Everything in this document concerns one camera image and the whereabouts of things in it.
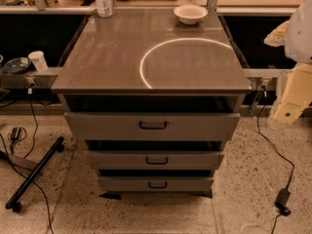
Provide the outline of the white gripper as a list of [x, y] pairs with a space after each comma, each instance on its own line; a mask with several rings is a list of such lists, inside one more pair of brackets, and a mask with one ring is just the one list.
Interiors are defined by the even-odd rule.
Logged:
[[285, 45], [286, 57], [298, 63], [285, 76], [285, 83], [272, 108], [272, 119], [291, 125], [312, 102], [312, 0], [304, 0], [292, 14], [264, 39], [271, 47]]

